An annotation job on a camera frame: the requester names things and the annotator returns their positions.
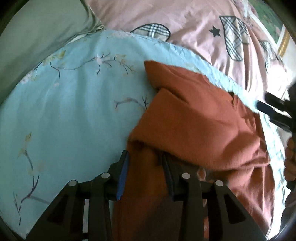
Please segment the gold frame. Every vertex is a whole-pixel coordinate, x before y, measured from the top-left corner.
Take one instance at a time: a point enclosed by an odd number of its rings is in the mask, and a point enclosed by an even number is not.
[[[281,45],[280,45],[280,47],[278,49],[278,54],[281,57],[284,56],[284,54],[285,54],[285,52],[287,50],[287,47],[288,47],[288,44],[289,44],[289,40],[290,40],[290,34],[289,34],[288,30],[285,29],[284,37],[283,37],[283,39],[281,41]]]

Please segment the black tool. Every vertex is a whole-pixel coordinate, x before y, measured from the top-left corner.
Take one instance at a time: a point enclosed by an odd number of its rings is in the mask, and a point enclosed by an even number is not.
[[[203,199],[207,200],[210,241],[266,241],[251,215],[222,181],[200,181],[196,172],[184,172],[169,154],[162,155],[162,165],[169,195],[173,201],[183,201],[180,241],[204,240]]]
[[[294,143],[296,143],[296,83],[289,88],[288,92],[290,100],[284,101],[270,93],[266,93],[265,101],[270,106],[258,101],[257,109],[269,115],[270,122],[274,123],[285,131],[292,132]],[[276,112],[274,108],[282,112],[287,112],[290,117]],[[287,187],[290,190],[294,190],[296,187],[296,180],[293,182],[288,182]]]
[[[123,194],[129,154],[92,181],[69,181],[38,219],[26,241],[111,241],[109,200]],[[89,199],[88,232],[82,233],[85,199]]]

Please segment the metal screw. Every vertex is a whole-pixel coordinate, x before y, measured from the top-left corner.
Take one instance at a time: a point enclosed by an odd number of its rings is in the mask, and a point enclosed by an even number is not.
[[[110,177],[110,174],[107,173],[107,172],[104,172],[104,173],[102,173],[101,177],[102,177],[103,179],[106,179],[106,178]]]
[[[74,186],[76,186],[76,184],[77,184],[77,181],[76,180],[71,180],[71,181],[68,182],[68,185],[70,187],[74,187]]]
[[[217,181],[215,182],[215,184],[216,184],[218,187],[222,187],[222,186],[224,185],[224,183],[223,183],[222,181],[220,181],[220,180],[217,180]]]
[[[190,174],[185,172],[185,173],[182,174],[182,177],[184,179],[189,179],[190,178]]]

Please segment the plaid heart pattern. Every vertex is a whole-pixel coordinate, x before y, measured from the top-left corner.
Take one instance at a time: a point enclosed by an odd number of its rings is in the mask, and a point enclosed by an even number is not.
[[[264,40],[264,41],[259,41],[259,43],[264,51],[265,68],[267,73],[269,72],[272,61],[277,59],[283,64],[282,58],[274,51],[270,42]]]
[[[166,26],[158,23],[142,25],[131,31],[131,33],[156,38],[162,41],[167,41],[170,38],[170,30]]]
[[[226,50],[234,61],[243,61],[243,44],[249,44],[249,35],[245,23],[235,16],[220,16],[224,29]]]

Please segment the black star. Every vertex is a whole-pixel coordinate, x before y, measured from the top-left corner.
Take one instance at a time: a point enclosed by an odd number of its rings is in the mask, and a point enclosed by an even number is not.
[[[216,37],[216,36],[220,36],[221,37],[221,35],[220,35],[220,29],[216,29],[214,26],[213,26],[213,29],[211,29],[210,30],[210,32],[214,35],[214,37]]]

